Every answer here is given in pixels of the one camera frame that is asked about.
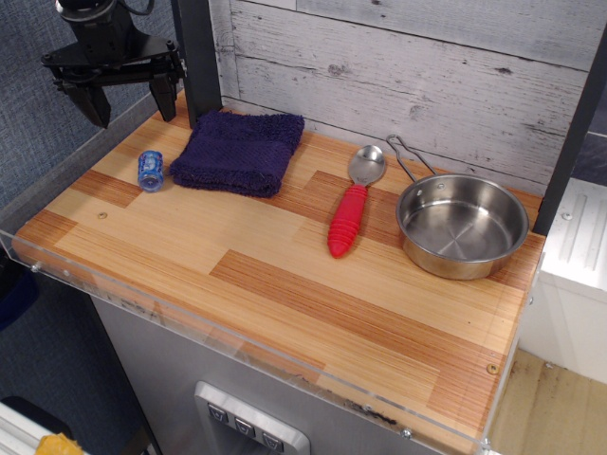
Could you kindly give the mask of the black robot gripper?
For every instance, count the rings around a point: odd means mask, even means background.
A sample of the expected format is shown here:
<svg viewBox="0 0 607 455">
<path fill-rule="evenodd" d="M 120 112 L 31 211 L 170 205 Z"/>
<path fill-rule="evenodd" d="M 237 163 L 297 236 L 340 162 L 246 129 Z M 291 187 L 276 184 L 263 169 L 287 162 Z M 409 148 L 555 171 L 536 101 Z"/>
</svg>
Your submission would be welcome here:
<svg viewBox="0 0 607 455">
<path fill-rule="evenodd" d="M 76 42 L 41 58 L 62 90 L 95 126 L 107 128 L 111 106 L 106 85 L 149 82 L 164 121 L 176 116 L 176 86 L 185 77 L 176 41 L 146 34 L 133 17 L 148 15 L 124 1 L 57 1 L 56 10 L 70 26 Z"/>
</svg>

